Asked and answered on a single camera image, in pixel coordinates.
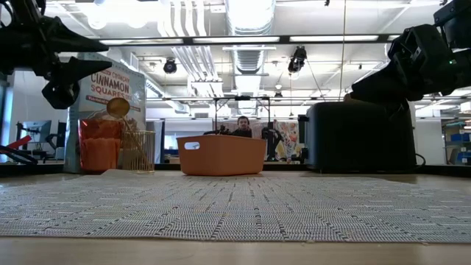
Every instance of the person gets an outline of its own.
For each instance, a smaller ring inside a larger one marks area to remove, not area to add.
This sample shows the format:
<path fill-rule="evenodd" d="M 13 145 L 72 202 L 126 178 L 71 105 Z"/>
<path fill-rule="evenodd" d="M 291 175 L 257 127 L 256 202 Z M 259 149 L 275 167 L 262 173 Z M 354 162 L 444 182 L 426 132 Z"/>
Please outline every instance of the person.
<path fill-rule="evenodd" d="M 231 135 L 240 137 L 252 137 L 252 130 L 250 129 L 250 121 L 246 116 L 240 116 L 237 119 L 238 129 L 233 131 Z"/>

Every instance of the orange plastic bin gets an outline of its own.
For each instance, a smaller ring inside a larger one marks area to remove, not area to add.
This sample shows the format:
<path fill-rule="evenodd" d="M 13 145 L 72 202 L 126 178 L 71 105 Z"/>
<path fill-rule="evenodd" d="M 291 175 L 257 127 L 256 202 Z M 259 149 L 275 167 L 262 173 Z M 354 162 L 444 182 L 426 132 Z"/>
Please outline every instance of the orange plastic bin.
<path fill-rule="evenodd" d="M 257 174 L 263 170 L 266 142 L 228 135 L 178 138 L 182 172 L 199 176 Z"/>

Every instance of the woven placemat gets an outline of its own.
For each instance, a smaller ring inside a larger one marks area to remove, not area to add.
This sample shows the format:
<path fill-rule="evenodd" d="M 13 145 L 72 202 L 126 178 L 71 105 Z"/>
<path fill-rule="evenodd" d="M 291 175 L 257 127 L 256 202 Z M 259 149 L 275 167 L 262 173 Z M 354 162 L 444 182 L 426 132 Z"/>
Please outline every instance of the woven placemat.
<path fill-rule="evenodd" d="M 0 189 L 0 236 L 470 243 L 471 196 L 368 177 L 112 171 Z"/>

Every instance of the wire mesh cup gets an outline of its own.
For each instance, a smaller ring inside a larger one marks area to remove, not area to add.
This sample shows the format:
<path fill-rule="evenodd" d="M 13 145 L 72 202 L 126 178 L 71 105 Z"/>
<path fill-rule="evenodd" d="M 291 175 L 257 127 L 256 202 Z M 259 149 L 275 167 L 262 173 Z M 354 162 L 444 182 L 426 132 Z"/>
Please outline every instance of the wire mesh cup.
<path fill-rule="evenodd" d="M 124 170 L 154 171 L 155 132 L 126 131 L 123 134 L 122 141 Z"/>

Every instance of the basket handle hole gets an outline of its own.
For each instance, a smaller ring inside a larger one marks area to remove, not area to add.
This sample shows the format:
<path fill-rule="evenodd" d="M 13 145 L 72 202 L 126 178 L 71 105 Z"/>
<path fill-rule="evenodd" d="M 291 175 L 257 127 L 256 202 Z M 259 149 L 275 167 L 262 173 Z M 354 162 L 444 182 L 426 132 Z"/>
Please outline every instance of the basket handle hole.
<path fill-rule="evenodd" d="M 199 143 L 198 142 L 185 143 L 185 149 L 187 149 L 187 150 L 198 150 L 199 149 Z"/>

